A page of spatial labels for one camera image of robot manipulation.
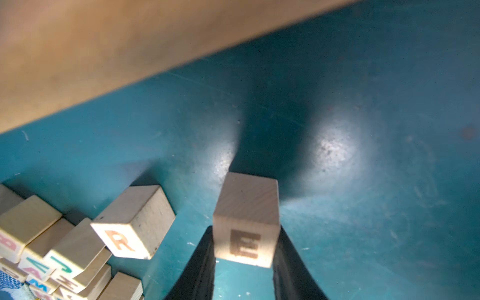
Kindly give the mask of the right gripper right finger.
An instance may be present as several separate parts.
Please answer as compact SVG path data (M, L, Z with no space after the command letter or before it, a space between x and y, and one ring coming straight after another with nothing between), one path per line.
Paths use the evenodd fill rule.
M329 300L311 276L282 226L272 265L276 300Z

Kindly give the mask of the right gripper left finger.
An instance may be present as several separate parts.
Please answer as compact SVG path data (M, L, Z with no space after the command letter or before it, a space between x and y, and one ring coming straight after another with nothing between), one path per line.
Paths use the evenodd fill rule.
M176 284L165 300L212 300L216 258L213 227L207 227Z

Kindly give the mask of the wooden block letter E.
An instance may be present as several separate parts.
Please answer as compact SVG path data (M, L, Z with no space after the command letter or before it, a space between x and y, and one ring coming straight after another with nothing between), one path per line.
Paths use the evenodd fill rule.
M212 222L217 259L270 268L281 229L278 181L228 172Z

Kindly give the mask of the wooden block letter R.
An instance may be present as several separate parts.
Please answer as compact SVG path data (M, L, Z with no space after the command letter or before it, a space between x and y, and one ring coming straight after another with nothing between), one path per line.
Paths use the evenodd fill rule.
M91 227L114 256L150 260L175 218L160 185L130 186L92 221Z

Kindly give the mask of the wooden block letter J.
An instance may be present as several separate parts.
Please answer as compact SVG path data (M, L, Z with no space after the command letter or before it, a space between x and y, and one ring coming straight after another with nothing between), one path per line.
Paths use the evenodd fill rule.
M61 275L74 278L81 274L105 248L102 239L84 218L43 257L44 262Z

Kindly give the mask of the wooden block letter B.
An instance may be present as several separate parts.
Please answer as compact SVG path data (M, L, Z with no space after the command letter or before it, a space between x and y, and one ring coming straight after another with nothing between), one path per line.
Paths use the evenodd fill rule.
M17 264L25 247L60 220L62 213L33 195L1 215L1 257Z

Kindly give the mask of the blue white work glove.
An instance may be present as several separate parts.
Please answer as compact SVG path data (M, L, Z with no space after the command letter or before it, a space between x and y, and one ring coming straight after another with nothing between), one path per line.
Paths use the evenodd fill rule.
M2 300L36 300L29 286L1 271Z

